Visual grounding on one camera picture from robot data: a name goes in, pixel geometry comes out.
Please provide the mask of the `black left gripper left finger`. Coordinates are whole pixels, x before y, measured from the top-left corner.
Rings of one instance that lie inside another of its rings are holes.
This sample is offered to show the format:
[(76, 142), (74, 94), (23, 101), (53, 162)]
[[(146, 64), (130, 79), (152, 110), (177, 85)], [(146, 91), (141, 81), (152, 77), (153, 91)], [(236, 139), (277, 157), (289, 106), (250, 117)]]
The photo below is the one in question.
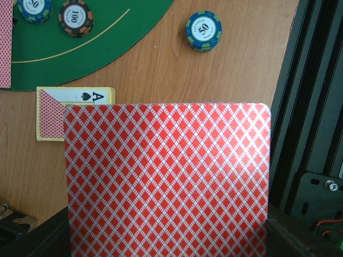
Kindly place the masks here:
[(1, 256), (71, 256), (67, 207), (37, 223), (32, 216), (1, 206)]

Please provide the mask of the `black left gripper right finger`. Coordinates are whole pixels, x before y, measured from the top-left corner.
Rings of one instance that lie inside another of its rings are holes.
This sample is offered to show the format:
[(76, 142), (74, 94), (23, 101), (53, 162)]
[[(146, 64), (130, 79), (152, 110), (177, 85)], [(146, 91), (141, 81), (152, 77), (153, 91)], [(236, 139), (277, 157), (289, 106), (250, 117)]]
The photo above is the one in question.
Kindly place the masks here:
[(342, 256), (342, 250), (269, 205), (266, 256)]

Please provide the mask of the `red playing card deck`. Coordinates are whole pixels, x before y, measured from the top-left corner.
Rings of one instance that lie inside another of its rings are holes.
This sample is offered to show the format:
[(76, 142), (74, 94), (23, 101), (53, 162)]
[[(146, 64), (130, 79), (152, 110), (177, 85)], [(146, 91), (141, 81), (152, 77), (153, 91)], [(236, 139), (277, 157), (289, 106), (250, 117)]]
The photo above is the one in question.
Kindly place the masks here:
[(72, 256), (265, 256), (266, 104), (81, 105), (63, 123)]

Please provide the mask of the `blue 50 chip stack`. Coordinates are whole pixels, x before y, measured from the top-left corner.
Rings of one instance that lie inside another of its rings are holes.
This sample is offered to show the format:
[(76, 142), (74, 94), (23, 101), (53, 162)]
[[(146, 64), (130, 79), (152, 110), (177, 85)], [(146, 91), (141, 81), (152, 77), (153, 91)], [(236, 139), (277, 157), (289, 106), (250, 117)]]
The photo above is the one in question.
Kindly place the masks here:
[(215, 13), (208, 10), (198, 11), (188, 19), (185, 34), (190, 47), (199, 52), (208, 52), (220, 42), (222, 24)]

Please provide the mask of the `brown 100 chip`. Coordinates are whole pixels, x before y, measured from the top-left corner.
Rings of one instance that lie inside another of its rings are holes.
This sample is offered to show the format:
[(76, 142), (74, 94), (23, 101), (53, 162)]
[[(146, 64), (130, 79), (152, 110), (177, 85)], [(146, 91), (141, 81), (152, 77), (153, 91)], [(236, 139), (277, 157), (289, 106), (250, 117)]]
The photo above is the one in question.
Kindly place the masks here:
[(66, 1), (59, 10), (58, 23), (67, 34), (80, 38), (92, 30), (94, 15), (84, 1)]

